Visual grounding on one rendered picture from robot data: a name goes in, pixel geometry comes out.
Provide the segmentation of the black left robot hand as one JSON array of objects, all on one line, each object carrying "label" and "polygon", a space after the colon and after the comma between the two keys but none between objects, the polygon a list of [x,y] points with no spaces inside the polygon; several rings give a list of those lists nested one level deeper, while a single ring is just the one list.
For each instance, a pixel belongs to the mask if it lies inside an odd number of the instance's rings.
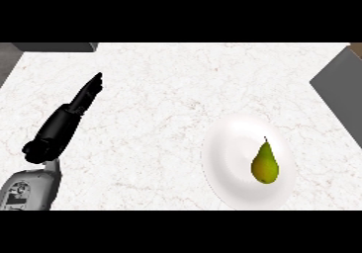
[{"label": "black left robot hand", "polygon": [[97,93],[101,91],[101,73],[97,73],[81,87],[67,104],[61,104],[42,124],[35,138],[24,144],[21,152],[27,162],[39,164],[53,161],[70,141],[81,117]]}]

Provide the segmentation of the white plate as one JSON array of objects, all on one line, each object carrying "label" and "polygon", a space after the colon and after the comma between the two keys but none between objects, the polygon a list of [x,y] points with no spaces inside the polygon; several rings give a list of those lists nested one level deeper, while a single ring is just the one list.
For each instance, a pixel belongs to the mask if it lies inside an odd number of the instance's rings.
[{"label": "white plate", "polygon": [[[268,142],[279,176],[262,184],[251,173],[251,162]],[[200,148],[202,172],[220,201],[236,210],[273,210],[292,194],[296,165],[289,145],[276,127],[261,118],[233,114],[211,125]]]}]

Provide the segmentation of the grey box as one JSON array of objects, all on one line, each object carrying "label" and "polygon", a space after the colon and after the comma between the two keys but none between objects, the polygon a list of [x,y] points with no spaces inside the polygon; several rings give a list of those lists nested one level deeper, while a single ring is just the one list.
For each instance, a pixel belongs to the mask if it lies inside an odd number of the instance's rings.
[{"label": "grey box", "polygon": [[362,58],[348,46],[308,84],[362,149]]}]

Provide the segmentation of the dark grey block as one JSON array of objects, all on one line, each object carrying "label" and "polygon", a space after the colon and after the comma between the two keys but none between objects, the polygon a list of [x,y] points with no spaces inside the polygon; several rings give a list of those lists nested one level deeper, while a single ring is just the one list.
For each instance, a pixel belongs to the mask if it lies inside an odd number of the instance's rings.
[{"label": "dark grey block", "polygon": [[32,52],[94,52],[97,42],[14,42],[13,46]]}]

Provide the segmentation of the green pear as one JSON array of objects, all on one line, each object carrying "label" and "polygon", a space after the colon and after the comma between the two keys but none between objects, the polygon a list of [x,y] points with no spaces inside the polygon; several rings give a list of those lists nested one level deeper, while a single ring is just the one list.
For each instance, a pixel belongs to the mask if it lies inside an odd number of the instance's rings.
[{"label": "green pear", "polygon": [[251,174],[262,184],[271,184],[279,176],[279,164],[274,158],[268,140],[264,140],[251,162]]}]

